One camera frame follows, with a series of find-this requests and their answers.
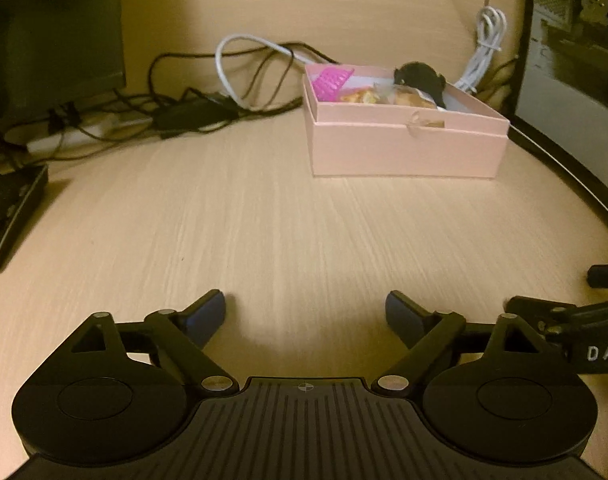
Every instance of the keyboard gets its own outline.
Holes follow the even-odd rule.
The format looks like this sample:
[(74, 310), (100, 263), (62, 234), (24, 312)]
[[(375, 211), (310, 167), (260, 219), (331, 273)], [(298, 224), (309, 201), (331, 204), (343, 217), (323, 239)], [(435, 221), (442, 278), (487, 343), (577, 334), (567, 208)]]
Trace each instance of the keyboard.
[(39, 205), (47, 182), (46, 166), (0, 174), (0, 270), (18, 234)]

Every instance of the coiled white cable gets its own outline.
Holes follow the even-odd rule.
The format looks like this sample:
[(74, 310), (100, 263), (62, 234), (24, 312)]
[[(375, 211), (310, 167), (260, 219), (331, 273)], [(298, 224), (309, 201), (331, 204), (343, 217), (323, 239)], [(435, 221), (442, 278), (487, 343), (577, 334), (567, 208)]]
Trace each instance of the coiled white cable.
[(455, 87), (468, 93), (476, 93), (476, 86), (490, 67), (492, 56), (501, 50), (501, 42), (508, 22), (506, 15), (484, 0), (484, 7), (477, 13), (477, 49)]
[[(231, 84), (229, 83), (228, 78), (226, 77), (226, 73), (224, 72), (224, 67), (222, 65), (222, 59), (223, 59), (222, 54), (224, 52), (224, 48), (226, 47), (226, 45), (228, 43), (231, 43), (232, 41), (237, 41), (237, 40), (255, 41), (255, 43), (263, 44), (264, 46), (272, 48), (273, 50), (276, 50), (277, 52), (285, 54), (286, 56), (289, 56), (289, 57), (291, 56), (291, 50), (289, 50), (283, 46), (280, 46), (277, 43), (273, 43), (272, 41), (265, 40), (264, 38), (259, 38), (258, 36), (253, 36), (252, 34), (231, 34), (230, 36), (227, 36), (226, 38), (224, 38), (222, 41), (219, 42), (219, 45), (217, 46), (217, 48), (215, 50), (215, 69), (217, 70), (217, 76), (219, 77), (219, 80), (222, 82), (222, 85), (226, 89), (226, 92), (231, 97), (231, 99), (233, 101), (235, 101), (239, 107), (244, 108), (245, 110), (252, 111), (253, 109), (247, 103), (245, 103), (244, 100), (239, 95), (237, 95), (237, 93), (235, 92), (235, 90), (233, 89)], [(309, 59), (306, 56), (302, 56), (301, 54), (298, 54), (296, 52), (293, 52), (293, 55), (294, 55), (295, 59), (300, 61), (301, 63), (304, 63), (304, 64), (315, 63), (312, 59)]]

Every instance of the light wood grain surface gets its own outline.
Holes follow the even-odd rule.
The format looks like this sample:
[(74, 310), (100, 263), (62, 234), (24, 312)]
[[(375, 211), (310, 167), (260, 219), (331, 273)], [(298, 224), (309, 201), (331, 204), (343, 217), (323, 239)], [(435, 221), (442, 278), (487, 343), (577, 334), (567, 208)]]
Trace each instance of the light wood grain surface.
[[(90, 313), (182, 309), (210, 288), (228, 319), (207, 354), (250, 375), (374, 376), (404, 346), (383, 301), (492, 322), (522, 294), (588, 303), (608, 231), (513, 144), (494, 181), (313, 179), (301, 111), (212, 136), (53, 166), (44, 206), (0, 274), (0, 479), (26, 456), (17, 389)], [(584, 458), (608, 478), (608, 376)]]

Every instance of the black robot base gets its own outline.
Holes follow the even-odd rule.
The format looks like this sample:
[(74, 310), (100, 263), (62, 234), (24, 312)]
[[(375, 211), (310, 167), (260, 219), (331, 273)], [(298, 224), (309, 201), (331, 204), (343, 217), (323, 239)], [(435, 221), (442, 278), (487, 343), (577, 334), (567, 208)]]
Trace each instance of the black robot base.
[(225, 310), (212, 290), (143, 322), (88, 317), (15, 396), (30, 458), (10, 480), (600, 478), (580, 459), (592, 393), (514, 313), (467, 323), (391, 292), (386, 319), (409, 351), (370, 387), (254, 377), (240, 390), (201, 352)]

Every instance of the power adapter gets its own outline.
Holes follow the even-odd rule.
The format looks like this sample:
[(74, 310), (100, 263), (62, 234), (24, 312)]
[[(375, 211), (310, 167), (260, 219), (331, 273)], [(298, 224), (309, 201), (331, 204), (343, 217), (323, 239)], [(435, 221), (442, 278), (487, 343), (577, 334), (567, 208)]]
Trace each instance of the power adapter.
[(190, 101), (158, 108), (153, 112), (153, 129), (162, 139), (177, 135), (178, 131), (199, 131), (200, 128), (223, 121), (239, 119), (239, 106), (221, 94), (205, 94)]

